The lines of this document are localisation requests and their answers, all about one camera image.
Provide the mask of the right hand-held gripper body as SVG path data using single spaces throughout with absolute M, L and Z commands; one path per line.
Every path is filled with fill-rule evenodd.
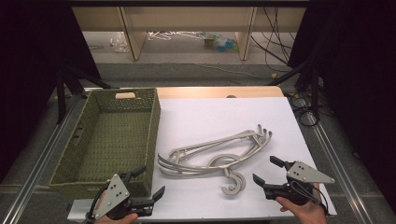
M 304 205 L 308 201 L 319 203 L 314 195 L 314 183 L 329 184 L 335 179 L 323 174 L 302 161 L 285 161 L 287 182 L 283 185 L 264 184 L 263 191 L 267 200 L 282 197 L 297 205 Z

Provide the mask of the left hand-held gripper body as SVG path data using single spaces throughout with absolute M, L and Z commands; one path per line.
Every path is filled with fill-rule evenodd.
M 138 214 L 139 217 L 152 215 L 155 202 L 151 199 L 133 198 L 127 185 L 131 179 L 131 173 L 114 174 L 111 179 L 100 189 L 92 202 L 92 220 L 108 216 L 113 220 L 122 219 L 130 214 Z M 106 196 L 98 209 L 94 209 L 101 194 L 106 190 Z

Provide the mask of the green woven basket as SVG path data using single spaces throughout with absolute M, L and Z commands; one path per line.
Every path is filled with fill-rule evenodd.
M 154 88 L 91 91 L 49 186 L 70 199 L 89 199 L 114 174 L 144 166 L 128 190 L 148 197 L 160 116 Z

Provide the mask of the person's left hand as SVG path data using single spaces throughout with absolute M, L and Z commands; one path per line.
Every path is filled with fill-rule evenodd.
M 98 209 L 102 203 L 102 200 L 106 196 L 106 190 L 101 194 L 98 202 L 94 209 Z M 92 224 L 133 224 L 138 219 L 138 214 L 130 214 L 122 219 L 113 220 L 108 216 L 103 216 L 100 219 L 95 219 Z

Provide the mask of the person's right hand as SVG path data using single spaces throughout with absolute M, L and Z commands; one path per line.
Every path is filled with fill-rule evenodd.
M 276 201 L 281 205 L 281 212 L 292 212 L 301 224 L 328 224 L 325 210 L 319 203 L 309 201 L 304 205 L 297 205 L 282 197 L 276 197 Z

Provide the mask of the black metal stand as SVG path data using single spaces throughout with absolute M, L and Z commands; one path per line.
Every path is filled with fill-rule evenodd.
M 101 78 L 90 75 L 83 70 L 71 65 L 62 66 L 56 74 L 56 93 L 58 99 L 58 120 L 60 124 L 66 116 L 66 97 L 64 88 L 67 88 L 74 95 L 81 95 L 84 90 L 80 83 L 81 79 L 86 79 L 92 84 L 103 89 L 111 89 L 109 84 L 106 84 Z
M 307 59 L 304 63 L 291 69 L 289 72 L 276 78 L 269 83 L 269 86 L 277 86 L 282 82 L 290 79 L 291 77 L 298 75 L 298 80 L 295 82 L 294 89 L 297 92 L 304 92 L 308 87 L 311 88 L 311 103 L 310 110 L 316 121 L 319 121 L 318 117 L 318 70 L 315 66 L 314 60 Z

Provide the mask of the black curtain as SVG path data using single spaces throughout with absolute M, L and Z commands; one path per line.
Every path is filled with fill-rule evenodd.
M 396 215 L 396 0 L 309 0 L 289 66 L 331 21 L 317 69 L 351 145 Z
M 56 86 L 82 92 L 99 71 L 63 0 L 0 0 L 0 183 L 27 145 Z

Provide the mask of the clear plastic bag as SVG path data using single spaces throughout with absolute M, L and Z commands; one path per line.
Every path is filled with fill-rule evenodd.
M 129 48 L 124 32 L 117 32 L 116 36 L 110 39 L 110 46 L 114 49 L 115 52 L 128 52 Z

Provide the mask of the colourful plastic toys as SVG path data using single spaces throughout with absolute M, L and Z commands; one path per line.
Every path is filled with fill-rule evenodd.
M 239 48 L 236 42 L 232 39 L 226 38 L 222 35 L 205 34 L 203 35 L 204 46 L 215 49 L 218 52 L 226 50 L 233 50 L 238 52 Z

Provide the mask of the beige wooden desk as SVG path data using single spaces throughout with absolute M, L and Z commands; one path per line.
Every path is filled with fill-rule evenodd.
M 73 7 L 79 27 L 90 32 L 123 32 L 134 61 L 148 31 L 234 32 L 241 60 L 248 58 L 253 32 L 296 33 L 303 7 Z

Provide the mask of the aluminium rail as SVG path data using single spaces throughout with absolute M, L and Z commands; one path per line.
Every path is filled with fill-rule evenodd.
M 16 198 L 8 208 L 6 216 L 0 221 L 0 224 L 18 223 L 26 205 L 35 191 L 38 181 L 43 175 L 43 172 L 45 171 L 50 158 L 61 139 L 61 136 L 64 134 L 65 127 L 68 125 L 72 113 L 76 110 L 77 104 L 82 99 L 86 98 L 87 96 L 84 93 L 71 96 L 70 100 L 66 104 L 66 112 L 64 117 L 54 126 L 47 144 L 41 150 L 38 159 L 35 161 L 34 167 L 30 171 L 26 180 L 23 182 L 23 185 L 18 190 Z
M 336 180 L 335 184 L 325 185 L 337 212 L 330 218 L 330 223 L 374 224 L 374 216 L 358 186 L 362 183 L 362 189 L 371 187 L 373 181 L 362 163 L 350 154 L 348 141 L 334 117 L 329 112 L 319 113 L 319 121 L 316 121 L 305 98 L 291 99 L 290 105 L 315 165 Z

